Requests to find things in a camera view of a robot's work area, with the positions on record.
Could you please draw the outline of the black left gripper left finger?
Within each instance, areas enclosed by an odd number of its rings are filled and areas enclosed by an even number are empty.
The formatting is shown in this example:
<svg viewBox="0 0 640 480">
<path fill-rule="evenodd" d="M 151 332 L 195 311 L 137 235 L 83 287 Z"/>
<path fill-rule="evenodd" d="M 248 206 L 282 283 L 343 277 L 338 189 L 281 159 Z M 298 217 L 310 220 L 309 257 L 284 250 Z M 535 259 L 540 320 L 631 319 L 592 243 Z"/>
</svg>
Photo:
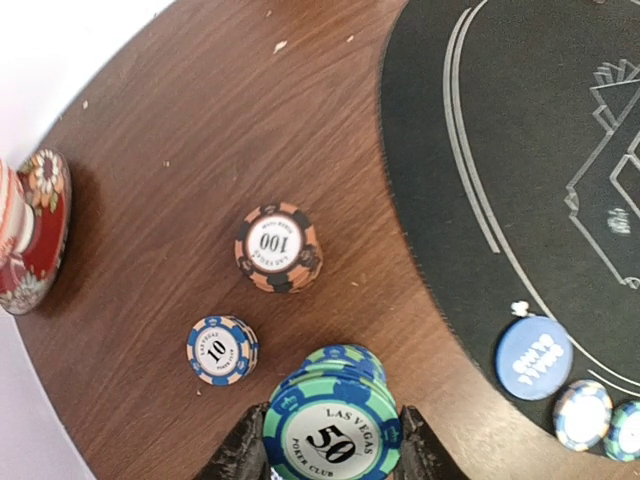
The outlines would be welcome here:
<svg viewBox="0 0 640 480">
<path fill-rule="evenodd" d="M 251 406 L 208 462 L 197 473 L 199 480 L 262 480 L 268 478 L 263 425 L 268 403 Z"/>
</svg>

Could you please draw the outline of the green chips seat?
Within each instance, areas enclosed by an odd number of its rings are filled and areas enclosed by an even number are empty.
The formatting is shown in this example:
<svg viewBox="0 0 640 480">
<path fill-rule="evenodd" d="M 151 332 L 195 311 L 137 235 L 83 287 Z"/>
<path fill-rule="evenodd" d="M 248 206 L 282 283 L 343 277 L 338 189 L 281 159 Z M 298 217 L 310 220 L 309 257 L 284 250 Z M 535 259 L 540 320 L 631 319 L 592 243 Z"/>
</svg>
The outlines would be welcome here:
<svg viewBox="0 0 640 480">
<path fill-rule="evenodd" d="M 613 460 L 631 462 L 639 459 L 639 402 L 629 401 L 613 412 L 609 432 L 604 439 L 606 455 Z"/>
</svg>

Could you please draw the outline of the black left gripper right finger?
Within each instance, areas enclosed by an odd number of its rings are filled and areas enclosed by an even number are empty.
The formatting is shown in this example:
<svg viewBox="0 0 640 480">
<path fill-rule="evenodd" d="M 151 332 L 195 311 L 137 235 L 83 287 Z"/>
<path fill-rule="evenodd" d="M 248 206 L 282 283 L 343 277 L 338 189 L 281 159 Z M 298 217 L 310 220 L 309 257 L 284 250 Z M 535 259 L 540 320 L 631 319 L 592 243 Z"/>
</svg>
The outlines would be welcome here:
<svg viewBox="0 0 640 480">
<path fill-rule="evenodd" d="M 468 479 L 416 407 L 405 405 L 400 420 L 403 439 L 397 464 L 398 479 Z"/>
</svg>

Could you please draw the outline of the blue white 10 chip stack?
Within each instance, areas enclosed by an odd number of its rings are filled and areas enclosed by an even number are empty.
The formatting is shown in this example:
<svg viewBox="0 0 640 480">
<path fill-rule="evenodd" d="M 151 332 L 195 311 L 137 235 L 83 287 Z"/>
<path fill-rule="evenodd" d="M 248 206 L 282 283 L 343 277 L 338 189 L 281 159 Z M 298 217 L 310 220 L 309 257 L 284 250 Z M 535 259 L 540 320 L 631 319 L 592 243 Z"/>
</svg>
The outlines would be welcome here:
<svg viewBox="0 0 640 480">
<path fill-rule="evenodd" d="M 246 378 L 258 364 L 259 341 L 254 330 L 235 316 L 208 316 L 191 329 L 186 353 L 204 382 L 229 386 Z"/>
</svg>

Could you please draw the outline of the blue white chips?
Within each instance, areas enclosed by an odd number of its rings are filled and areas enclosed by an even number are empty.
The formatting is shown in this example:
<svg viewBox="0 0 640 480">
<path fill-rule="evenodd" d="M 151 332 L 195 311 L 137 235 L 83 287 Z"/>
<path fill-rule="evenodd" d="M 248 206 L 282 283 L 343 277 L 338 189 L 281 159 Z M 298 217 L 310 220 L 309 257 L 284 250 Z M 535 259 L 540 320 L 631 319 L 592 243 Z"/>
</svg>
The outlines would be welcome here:
<svg viewBox="0 0 640 480">
<path fill-rule="evenodd" d="M 594 380 L 577 380 L 564 390 L 553 410 L 557 440 L 572 451 L 586 451 L 606 436 L 613 403 L 606 388 Z"/>
</svg>

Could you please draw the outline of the green blue chip stack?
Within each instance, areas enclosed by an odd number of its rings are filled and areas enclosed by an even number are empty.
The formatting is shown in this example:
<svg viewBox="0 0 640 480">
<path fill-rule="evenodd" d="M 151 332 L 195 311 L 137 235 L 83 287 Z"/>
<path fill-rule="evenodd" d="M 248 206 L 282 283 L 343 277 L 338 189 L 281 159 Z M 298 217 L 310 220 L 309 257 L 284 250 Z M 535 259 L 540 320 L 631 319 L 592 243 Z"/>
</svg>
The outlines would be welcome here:
<svg viewBox="0 0 640 480">
<path fill-rule="evenodd" d="M 263 424 L 282 479 L 386 479 L 402 426 L 382 362 L 354 344 L 322 347 L 274 390 Z"/>
</svg>

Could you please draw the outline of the blue small blind button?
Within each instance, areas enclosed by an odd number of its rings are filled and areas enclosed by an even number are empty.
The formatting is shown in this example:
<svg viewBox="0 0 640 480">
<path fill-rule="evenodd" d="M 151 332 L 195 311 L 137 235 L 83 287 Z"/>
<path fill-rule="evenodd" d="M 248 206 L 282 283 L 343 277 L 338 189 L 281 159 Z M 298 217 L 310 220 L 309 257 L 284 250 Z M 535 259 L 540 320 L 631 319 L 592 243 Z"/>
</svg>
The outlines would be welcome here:
<svg viewBox="0 0 640 480">
<path fill-rule="evenodd" d="M 555 394 L 567 380 L 573 346 L 565 328 L 544 316 L 515 321 L 495 352 L 497 378 L 512 396 L 537 401 Z"/>
</svg>

